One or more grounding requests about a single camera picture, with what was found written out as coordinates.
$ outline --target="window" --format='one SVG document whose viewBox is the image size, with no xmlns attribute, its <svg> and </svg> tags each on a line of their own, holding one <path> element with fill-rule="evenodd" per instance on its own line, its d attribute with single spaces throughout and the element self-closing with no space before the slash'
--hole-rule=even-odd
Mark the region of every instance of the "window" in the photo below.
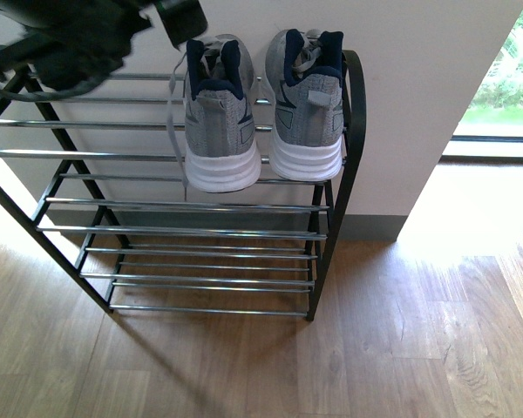
<svg viewBox="0 0 523 418">
<path fill-rule="evenodd" d="M 455 131 L 454 139 L 523 140 L 523 12 Z"/>
</svg>

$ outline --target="chrome rod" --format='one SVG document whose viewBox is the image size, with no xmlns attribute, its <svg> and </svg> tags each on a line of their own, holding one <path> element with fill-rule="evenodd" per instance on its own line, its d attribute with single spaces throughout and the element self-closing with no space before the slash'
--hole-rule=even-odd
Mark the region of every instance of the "chrome rod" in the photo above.
<svg viewBox="0 0 523 418">
<path fill-rule="evenodd" d="M 174 155 L 118 154 L 112 152 L 75 152 L 40 150 L 0 150 L 0 158 L 69 159 L 71 161 L 78 161 L 84 159 L 105 159 L 124 161 L 176 162 L 176 157 Z"/>
<path fill-rule="evenodd" d="M 268 292 L 268 293 L 309 293 L 309 289 L 271 289 L 259 287 L 219 287 L 219 286 L 184 286 L 184 285 L 150 285 L 140 283 L 112 283 L 114 287 L 144 287 L 150 289 L 181 289 L 181 290 L 222 290 L 233 292 Z"/>
<path fill-rule="evenodd" d="M 312 287 L 314 281 L 307 280 L 264 280 L 264 279 L 232 279 L 220 277 L 164 276 L 156 274 L 114 274 L 114 273 L 82 273 L 85 279 L 109 280 L 150 280 L 150 281 L 181 281 L 187 283 L 235 283 L 242 285 L 274 285 Z"/>
<path fill-rule="evenodd" d="M 213 270 L 249 270 L 258 272 L 296 272 L 306 273 L 308 268 L 293 267 L 258 267 L 258 266 L 214 266 L 203 264 L 170 264 L 170 263 L 137 263 L 131 261 L 121 261 L 121 266 L 128 267 L 158 267 L 158 268 L 200 268 Z"/>
<path fill-rule="evenodd" d="M 175 74 L 176 81 L 183 81 L 184 74 Z M 172 78 L 171 74 L 148 74 L 138 72 L 120 72 L 111 74 L 110 80 L 147 80 L 147 81 L 169 81 Z"/>
<path fill-rule="evenodd" d="M 181 182 L 182 177 L 170 177 L 170 176 L 121 176 L 114 174 L 62 174 L 63 179 L 76 179 L 76 180 L 123 180 L 123 181 L 169 181 L 169 182 Z M 317 181 L 297 181 L 288 179 L 258 179 L 256 181 L 258 185 L 323 185 L 323 182 Z"/>
<path fill-rule="evenodd" d="M 0 119 L 0 127 L 9 128 L 45 128 L 45 129 L 98 129 L 98 130 L 133 130 L 165 131 L 166 124 L 156 122 L 58 122 L 50 120 L 11 120 Z M 256 125 L 257 132 L 271 132 L 271 125 Z M 184 124 L 174 124 L 174 130 L 184 131 Z"/>
<path fill-rule="evenodd" d="M 64 98 L 58 100 L 61 103 L 80 103 L 89 105 L 166 105 L 166 98 L 109 98 L 109 97 L 79 97 L 79 98 Z M 38 100 L 39 103 L 50 103 L 51 100 Z M 183 98 L 173 98 L 173 104 L 182 105 Z M 255 100 L 256 105 L 268 106 L 271 103 L 266 98 L 258 98 Z"/>
<path fill-rule="evenodd" d="M 41 233 L 96 233 L 104 235 L 172 235 L 174 237 L 229 237 L 264 239 L 303 239 L 323 241 L 326 235 L 293 231 L 250 231 L 239 229 L 200 229 L 154 226 L 38 226 Z"/>
<path fill-rule="evenodd" d="M 52 205 L 94 205 L 126 207 L 132 209 L 159 207 L 164 209 L 199 211 L 199 212 L 280 212 L 280 213 L 312 213 L 325 212 L 328 206 L 292 206 L 292 205 L 244 205 L 244 204 L 217 204 L 217 203 L 175 203 L 175 202 L 132 202 L 122 200 L 102 200 L 102 199 L 68 199 L 68 198 L 47 198 L 47 203 Z"/>
<path fill-rule="evenodd" d="M 250 314 L 250 315 L 300 316 L 302 318 L 305 318 L 307 315 L 306 312 L 201 309 L 201 308 L 196 308 L 196 307 L 141 307 L 141 306 L 131 306 L 131 305 L 110 305 L 110 308 L 116 309 L 116 310 L 188 312 L 188 313 L 203 313 L 203 314 Z"/>
<path fill-rule="evenodd" d="M 187 249 L 201 249 L 201 250 L 231 250 L 231 251 L 277 251 L 277 252 L 298 252 L 304 251 L 304 248 L 292 248 L 292 247 L 269 247 L 269 246 L 194 246 L 194 245 L 179 245 L 179 244 L 154 244 L 154 243 L 142 243 L 142 244 L 131 244 L 132 248 L 187 248 Z"/>
<path fill-rule="evenodd" d="M 92 248 L 85 249 L 88 253 L 104 254 L 126 254 L 126 255 L 166 255 L 186 257 L 221 257 L 225 259 L 271 259 L 271 260 L 315 260 L 317 256 L 308 254 L 241 254 L 241 253 L 217 253 L 199 251 L 169 251 L 169 250 L 133 250 L 129 248 Z"/>
<path fill-rule="evenodd" d="M 181 182 L 182 177 L 170 176 L 119 176 L 109 174 L 62 174 L 63 179 L 71 180 L 116 180 L 116 181 L 170 181 Z"/>
</svg>

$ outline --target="shoelace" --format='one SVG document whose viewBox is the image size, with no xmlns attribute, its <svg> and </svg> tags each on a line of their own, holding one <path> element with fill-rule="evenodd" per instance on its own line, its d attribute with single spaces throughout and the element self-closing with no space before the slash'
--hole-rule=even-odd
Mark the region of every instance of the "shoelace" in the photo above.
<svg viewBox="0 0 523 418">
<path fill-rule="evenodd" d="M 203 53 L 203 56 L 201 57 L 201 63 L 204 66 L 205 72 L 207 77 L 209 78 L 222 78 L 224 77 L 224 67 L 221 61 L 221 49 L 226 41 L 221 41 L 217 37 L 205 37 L 201 39 L 201 42 L 203 42 L 205 50 Z M 216 57 L 215 59 L 215 65 L 213 68 L 209 68 L 209 64 L 207 62 L 208 57 Z M 189 185 L 189 180 L 186 175 L 186 170 L 184 168 L 184 158 L 182 157 L 182 151 L 180 149 L 180 146 L 178 145 L 178 141 L 176 140 L 176 131 L 174 130 L 174 119 L 173 119 L 173 94 L 174 89 L 176 88 L 176 71 L 179 69 L 179 67 L 184 62 L 184 59 L 186 58 L 186 53 L 182 55 L 182 58 L 180 61 L 176 64 L 176 66 L 173 69 L 173 74 L 171 75 L 171 79 L 168 83 L 168 100 L 166 103 L 166 132 L 168 133 L 168 137 L 171 140 L 171 143 L 173 145 L 174 154 L 176 154 L 176 160 L 178 161 L 178 165 L 180 167 L 180 170 L 182 171 L 182 186 L 184 187 L 184 201 L 187 201 L 187 188 Z"/>
<path fill-rule="evenodd" d="M 293 65 L 293 71 L 299 78 L 302 78 L 303 73 L 312 68 L 316 60 L 322 56 L 322 46 L 319 42 L 320 34 L 318 30 L 302 33 L 304 46 L 296 58 L 295 65 Z"/>
</svg>

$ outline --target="rack leg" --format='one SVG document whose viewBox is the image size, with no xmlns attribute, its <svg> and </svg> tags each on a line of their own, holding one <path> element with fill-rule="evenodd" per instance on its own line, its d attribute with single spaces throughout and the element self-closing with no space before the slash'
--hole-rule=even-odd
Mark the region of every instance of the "rack leg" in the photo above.
<svg viewBox="0 0 523 418">
<path fill-rule="evenodd" d="M 19 93 L 24 88 L 24 85 L 25 73 L 18 72 L 3 89 L 12 93 Z M 2 113 L 8 108 L 10 103 L 11 101 L 7 98 L 0 97 L 0 116 L 2 116 Z"/>
<path fill-rule="evenodd" d="M 8 194 L 0 187 L 0 205 L 12 218 L 61 266 L 65 272 L 86 292 L 105 312 L 112 312 L 108 303 L 86 280 L 79 277 L 70 261 L 52 244 L 43 233 L 35 230 L 33 221 L 16 205 Z"/>
<path fill-rule="evenodd" d="M 322 203 L 322 195 L 323 195 L 323 186 L 322 185 L 315 185 L 314 186 L 314 194 L 312 195 L 312 205 L 313 206 L 319 206 Z M 308 231 L 311 233 L 319 233 L 318 231 L 318 225 L 319 225 L 319 212 L 312 212 L 310 214 L 309 222 L 308 222 Z M 313 241 L 306 241 L 306 246 L 304 249 L 305 254 L 310 254 L 312 252 L 312 242 Z"/>
<path fill-rule="evenodd" d="M 341 185 L 337 192 L 333 217 L 329 224 L 329 234 L 328 239 L 325 242 L 322 262 L 319 263 L 316 272 L 314 292 L 309 295 L 307 320 L 314 320 L 316 315 L 317 305 L 322 296 L 323 285 L 325 284 L 329 265 L 331 264 L 331 257 L 333 256 L 337 239 L 339 238 L 339 231 L 341 229 L 341 224 L 343 223 L 343 217 L 347 211 L 352 186 L 355 183 L 360 160 L 363 156 L 364 137 L 366 133 L 366 98 L 363 70 L 362 65 L 360 64 L 360 59 L 355 52 L 344 51 L 343 55 L 349 70 L 350 87 L 350 100 L 348 100 L 349 95 L 347 94 L 346 85 L 343 83 L 343 103 L 350 103 L 350 106 L 346 105 L 343 108 L 343 115 L 348 128 L 347 133 L 345 134 L 348 150 L 347 160 L 343 168 Z"/>
<path fill-rule="evenodd" d="M 35 79 L 29 79 L 27 80 L 27 83 L 25 85 L 25 88 L 27 91 L 35 92 L 35 91 L 42 91 L 41 86 L 39 85 L 38 81 Z M 58 117 L 58 114 L 52 107 L 50 103 L 35 103 L 37 105 L 38 110 L 41 112 L 45 120 L 52 120 L 52 121 L 60 121 L 60 118 Z M 62 148 L 65 151 L 77 151 L 78 149 L 74 145 L 73 141 L 71 140 L 70 135 L 66 131 L 66 129 L 52 129 L 52 133 L 56 137 L 57 141 L 60 143 Z M 91 174 L 89 171 L 89 168 L 87 168 L 87 165 L 84 161 L 73 161 L 73 166 L 76 168 L 79 174 Z M 87 187 L 87 190 L 89 193 L 93 196 L 94 199 L 105 199 L 105 196 L 101 192 L 100 188 L 97 185 L 97 182 L 95 180 L 84 180 L 85 187 Z M 108 221 L 109 224 L 119 226 L 120 223 L 118 219 L 116 218 L 116 215 L 111 209 L 107 209 L 105 212 L 105 218 Z M 130 241 L 127 236 L 125 235 L 117 235 L 117 238 L 119 240 L 119 243 L 122 245 L 122 247 L 127 248 L 130 246 Z"/>
</svg>

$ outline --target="baseboard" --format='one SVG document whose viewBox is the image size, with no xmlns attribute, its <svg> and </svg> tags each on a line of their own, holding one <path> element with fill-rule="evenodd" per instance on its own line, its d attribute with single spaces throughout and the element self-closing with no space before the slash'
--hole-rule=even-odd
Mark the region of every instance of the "baseboard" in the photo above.
<svg viewBox="0 0 523 418">
<path fill-rule="evenodd" d="M 91 211 L 50 210 L 47 212 L 56 225 L 90 225 L 94 216 Z M 116 212 L 121 223 L 133 226 L 168 226 L 188 228 L 293 230 L 303 231 L 308 215 L 297 214 L 236 214 L 181 212 Z M 406 216 L 396 215 L 345 215 L 339 239 L 394 241 L 403 228 Z M 325 216 L 321 215 L 325 229 Z"/>
</svg>

